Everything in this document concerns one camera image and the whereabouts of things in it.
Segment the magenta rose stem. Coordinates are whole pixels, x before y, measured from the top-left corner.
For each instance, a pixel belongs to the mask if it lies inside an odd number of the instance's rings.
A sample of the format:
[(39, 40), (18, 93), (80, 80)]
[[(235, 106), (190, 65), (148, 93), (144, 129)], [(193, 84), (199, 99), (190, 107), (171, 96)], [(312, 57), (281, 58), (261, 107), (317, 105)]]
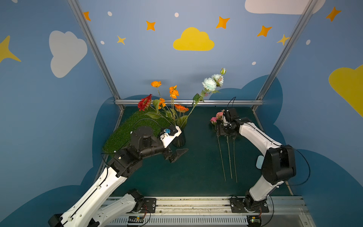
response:
[(226, 181), (226, 173), (225, 173), (225, 168), (224, 168), (223, 155), (222, 155), (222, 150), (221, 150), (220, 140), (219, 140), (219, 134), (218, 134), (218, 126), (219, 126), (218, 119), (216, 117), (212, 117), (210, 119), (210, 123), (214, 126), (214, 131), (216, 133), (216, 138), (217, 138), (218, 149), (219, 149), (219, 154), (220, 154), (220, 160), (221, 160), (223, 177), (224, 177), (224, 181)]

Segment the peach pink rose stem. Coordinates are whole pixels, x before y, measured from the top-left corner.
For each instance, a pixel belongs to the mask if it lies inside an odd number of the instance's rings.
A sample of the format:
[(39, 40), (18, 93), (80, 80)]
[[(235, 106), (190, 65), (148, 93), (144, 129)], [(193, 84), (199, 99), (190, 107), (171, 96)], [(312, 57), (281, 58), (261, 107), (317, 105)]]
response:
[(238, 183), (237, 170), (236, 170), (236, 157), (235, 157), (235, 139), (236, 136), (233, 137), (233, 167), (234, 167), (235, 181), (236, 183)]

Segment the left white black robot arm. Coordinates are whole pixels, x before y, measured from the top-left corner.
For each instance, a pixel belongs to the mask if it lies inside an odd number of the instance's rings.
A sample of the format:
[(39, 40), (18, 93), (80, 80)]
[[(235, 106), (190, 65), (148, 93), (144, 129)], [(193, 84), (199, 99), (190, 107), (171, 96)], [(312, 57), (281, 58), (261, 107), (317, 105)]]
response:
[(110, 205), (102, 205), (121, 184), (141, 168), (143, 159), (161, 154), (165, 160), (174, 163), (186, 153), (186, 149), (172, 152), (169, 147), (181, 134), (179, 126), (174, 125), (162, 129), (157, 137), (148, 126), (132, 131), (129, 145), (115, 152), (90, 189), (66, 212), (53, 215), (48, 221), (49, 226), (104, 227), (122, 213), (141, 211), (144, 197), (137, 190), (131, 190)]

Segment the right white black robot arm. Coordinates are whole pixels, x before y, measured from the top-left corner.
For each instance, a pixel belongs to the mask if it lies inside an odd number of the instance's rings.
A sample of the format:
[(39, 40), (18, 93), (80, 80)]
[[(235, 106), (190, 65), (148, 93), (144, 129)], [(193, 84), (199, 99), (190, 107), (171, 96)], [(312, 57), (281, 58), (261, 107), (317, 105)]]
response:
[(240, 135), (261, 152), (261, 177), (246, 192), (243, 199), (247, 212), (261, 212), (267, 197), (280, 185), (296, 176), (297, 149), (270, 138), (249, 118), (239, 117), (235, 108), (217, 113), (211, 123), (215, 126), (217, 136), (229, 139)]

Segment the dark glass vase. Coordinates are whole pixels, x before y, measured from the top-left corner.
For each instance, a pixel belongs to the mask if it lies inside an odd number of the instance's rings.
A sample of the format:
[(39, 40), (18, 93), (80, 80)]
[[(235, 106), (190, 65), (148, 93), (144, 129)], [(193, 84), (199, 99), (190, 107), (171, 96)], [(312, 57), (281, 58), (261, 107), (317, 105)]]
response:
[(172, 144), (177, 148), (180, 148), (186, 144), (186, 138), (183, 129), (181, 129), (181, 134), (175, 139), (173, 139)]

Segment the orange gerbera flower stem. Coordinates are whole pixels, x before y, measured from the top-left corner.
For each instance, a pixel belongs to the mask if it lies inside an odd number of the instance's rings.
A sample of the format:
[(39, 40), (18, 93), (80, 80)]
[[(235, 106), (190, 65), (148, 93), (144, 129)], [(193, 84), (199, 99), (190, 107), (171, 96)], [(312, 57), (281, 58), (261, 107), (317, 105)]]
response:
[(186, 113), (189, 111), (189, 108), (184, 107), (182, 105), (178, 105), (178, 104), (175, 104), (174, 107), (175, 107), (175, 110), (177, 112), (177, 117), (178, 117), (176, 120), (176, 124), (180, 128), (184, 128), (187, 124), (188, 115), (186, 115)]

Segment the light blue garden trowel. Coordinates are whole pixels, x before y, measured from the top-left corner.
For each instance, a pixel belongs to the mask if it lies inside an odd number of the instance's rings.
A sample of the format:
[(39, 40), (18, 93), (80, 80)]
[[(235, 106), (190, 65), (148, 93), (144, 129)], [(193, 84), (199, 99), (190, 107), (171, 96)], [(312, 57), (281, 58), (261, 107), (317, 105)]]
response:
[(258, 156), (258, 158), (256, 160), (256, 168), (262, 169), (263, 162), (264, 162), (264, 156), (262, 156), (262, 155)]

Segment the pale blue white flower stem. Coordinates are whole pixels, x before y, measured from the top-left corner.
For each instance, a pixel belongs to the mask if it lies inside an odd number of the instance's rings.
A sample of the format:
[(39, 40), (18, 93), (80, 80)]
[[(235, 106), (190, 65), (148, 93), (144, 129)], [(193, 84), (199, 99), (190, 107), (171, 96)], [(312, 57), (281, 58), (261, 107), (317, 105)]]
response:
[(195, 107), (200, 102), (205, 102), (205, 100), (204, 100), (205, 97), (207, 97), (208, 95), (211, 95), (211, 94), (219, 93), (219, 91), (217, 91), (217, 88), (220, 88), (223, 86), (225, 73), (226, 73), (226, 68), (222, 68), (219, 74), (213, 74), (211, 77), (205, 78), (202, 81), (203, 90), (201, 91), (200, 94), (197, 93), (193, 97), (192, 110), (189, 112), (188, 115), (183, 116), (183, 120), (181, 121), (181, 124), (180, 124), (181, 129), (184, 129), (185, 126), (187, 125), (188, 118), (192, 114)]

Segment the green artificial grass mat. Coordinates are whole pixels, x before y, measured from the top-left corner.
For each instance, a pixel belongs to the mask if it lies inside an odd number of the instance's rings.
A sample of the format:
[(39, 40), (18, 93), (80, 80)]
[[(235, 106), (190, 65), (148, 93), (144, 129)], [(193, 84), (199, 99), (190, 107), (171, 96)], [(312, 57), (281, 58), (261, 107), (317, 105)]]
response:
[(139, 111), (137, 107), (126, 107), (119, 127), (109, 137), (103, 146), (103, 152), (111, 155), (115, 151), (127, 146), (130, 141), (131, 132), (136, 130), (140, 126), (149, 126), (153, 129), (154, 135), (161, 132), (161, 128), (166, 128), (170, 124), (164, 118), (153, 119), (147, 115), (150, 112)]

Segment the dark red flower stem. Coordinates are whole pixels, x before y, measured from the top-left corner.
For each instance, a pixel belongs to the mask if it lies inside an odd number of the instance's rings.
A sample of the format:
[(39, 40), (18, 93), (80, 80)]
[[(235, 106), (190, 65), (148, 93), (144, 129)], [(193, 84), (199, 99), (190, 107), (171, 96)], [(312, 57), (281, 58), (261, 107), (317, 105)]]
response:
[(174, 124), (173, 117), (170, 116), (165, 100), (163, 98), (152, 99), (152, 94), (141, 99), (138, 103), (138, 109), (146, 112), (146, 115), (152, 119), (164, 119), (170, 124)]

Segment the orange poppy flower stem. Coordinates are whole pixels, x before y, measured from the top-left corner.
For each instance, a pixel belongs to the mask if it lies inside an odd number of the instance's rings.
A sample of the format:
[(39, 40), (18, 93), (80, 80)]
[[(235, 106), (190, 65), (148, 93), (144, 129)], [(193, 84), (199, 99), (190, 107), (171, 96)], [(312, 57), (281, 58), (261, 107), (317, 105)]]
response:
[[(156, 88), (157, 89), (158, 94), (159, 94), (159, 98), (162, 98), (161, 93), (159, 91), (159, 87), (162, 86), (162, 82), (160, 82), (160, 81), (153, 81), (153, 82), (151, 82), (151, 86), (153, 88)], [(167, 104), (166, 104), (166, 106), (167, 106), (168, 111), (171, 112), (170, 113), (170, 116), (172, 116), (174, 122), (176, 122), (176, 120), (177, 120), (178, 117), (177, 117), (177, 112), (176, 112), (175, 107), (174, 107), (174, 105), (175, 105), (174, 101), (179, 96), (179, 91), (177, 90), (177, 86), (176, 85), (175, 86), (171, 86), (169, 88), (169, 96), (171, 98), (171, 100), (170, 100), (171, 101), (171, 104), (170, 104), (170, 107)]]

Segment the aluminium frame right post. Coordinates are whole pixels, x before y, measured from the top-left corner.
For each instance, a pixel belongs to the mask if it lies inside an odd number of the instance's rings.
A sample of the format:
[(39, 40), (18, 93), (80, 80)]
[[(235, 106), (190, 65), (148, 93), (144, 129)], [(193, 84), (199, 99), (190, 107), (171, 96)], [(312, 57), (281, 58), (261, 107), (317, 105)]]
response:
[(278, 57), (278, 60), (276, 61), (274, 67), (272, 68), (272, 71), (268, 75), (267, 79), (265, 80), (261, 90), (259, 91), (256, 102), (262, 102), (265, 95), (267, 94), (269, 88), (271, 87), (273, 81), (277, 77), (279, 71), (281, 70), (283, 64), (287, 60), (290, 52), (293, 50), (296, 42), (298, 41), (298, 38), (302, 34), (303, 30), (305, 29), (306, 25), (308, 24), (311, 16), (313, 15), (313, 11), (315, 6), (317, 5), (318, 0), (311, 0), (308, 1), (305, 9), (303, 10), (296, 26), (294, 27), (292, 33), (290, 34), (290, 38), (287, 41), (287, 44), (285, 44), (285, 47), (283, 48), (281, 54)]

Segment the aluminium frame post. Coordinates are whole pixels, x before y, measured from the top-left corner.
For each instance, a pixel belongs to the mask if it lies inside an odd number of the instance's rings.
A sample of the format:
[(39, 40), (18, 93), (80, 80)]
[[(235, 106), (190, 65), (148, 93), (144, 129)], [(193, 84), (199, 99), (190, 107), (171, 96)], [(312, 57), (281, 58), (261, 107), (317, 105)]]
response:
[(256, 102), (262, 102), (265, 95), (267, 94), (269, 88), (271, 87), (273, 81), (277, 77), (279, 71), (281, 70), (283, 64), (287, 60), (290, 52), (293, 50), (296, 42), (298, 41), (298, 38), (302, 34), (303, 30), (305, 29), (306, 25), (308, 24), (311, 16), (313, 15), (313, 11), (315, 6), (317, 5), (318, 0), (311, 0), (308, 1), (305, 9), (303, 10), (296, 26), (294, 27), (292, 33), (290, 34), (290, 38), (287, 41), (287, 44), (285, 44), (285, 47), (283, 48), (281, 54), (278, 57), (278, 60), (276, 61), (274, 67), (272, 68), (272, 71), (268, 75), (267, 79), (265, 80), (261, 90), (259, 91)]
[(83, 11), (82, 11), (82, 8), (81, 8), (81, 5), (79, 3), (79, 1), (77, 0), (67, 0), (69, 6), (71, 7), (71, 10), (74, 14), (74, 16), (76, 17), (77, 19), (77, 22), (87, 40), (87, 43), (95, 57), (95, 60), (106, 80), (106, 83), (114, 97), (115, 100), (117, 99), (121, 99), (120, 98), (120, 95), (119, 95), (119, 92), (116, 88), (116, 85), (112, 79), (112, 76), (107, 68), (107, 65), (104, 61), (104, 58), (102, 57), (102, 54), (100, 52), (100, 49), (99, 47), (97, 46), (97, 43), (96, 43), (96, 40), (91, 32), (91, 29), (88, 25), (88, 21), (86, 20), (86, 17), (84, 16), (83, 14)]

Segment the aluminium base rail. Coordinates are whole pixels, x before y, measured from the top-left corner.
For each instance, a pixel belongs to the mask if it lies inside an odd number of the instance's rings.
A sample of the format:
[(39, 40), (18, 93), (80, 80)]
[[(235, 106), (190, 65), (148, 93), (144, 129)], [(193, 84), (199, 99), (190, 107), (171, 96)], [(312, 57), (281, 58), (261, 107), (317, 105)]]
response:
[(272, 196), (256, 211), (243, 197), (110, 197), (84, 227), (314, 227), (300, 196)]

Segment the aluminium frame left post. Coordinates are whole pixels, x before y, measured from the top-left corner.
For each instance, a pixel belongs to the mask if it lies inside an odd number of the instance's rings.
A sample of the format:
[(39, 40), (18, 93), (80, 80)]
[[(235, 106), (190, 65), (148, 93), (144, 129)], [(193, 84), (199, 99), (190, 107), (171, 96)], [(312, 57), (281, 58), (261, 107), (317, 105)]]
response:
[(114, 97), (115, 100), (117, 99), (121, 99), (120, 98), (120, 95), (119, 95), (119, 92), (116, 88), (116, 85), (112, 79), (112, 76), (107, 68), (107, 65), (104, 61), (104, 58), (102, 57), (102, 54), (100, 52), (100, 49), (99, 47), (97, 46), (97, 43), (96, 43), (96, 40), (91, 32), (91, 29), (88, 25), (88, 21), (86, 20), (86, 17), (84, 16), (83, 14), (83, 11), (82, 11), (82, 8), (81, 8), (81, 5), (79, 3), (79, 1), (77, 0), (67, 0), (69, 6), (71, 7), (71, 10), (74, 14), (74, 16), (76, 17), (77, 19), (77, 22), (87, 40), (87, 43), (95, 57), (95, 60), (106, 80), (106, 83)]

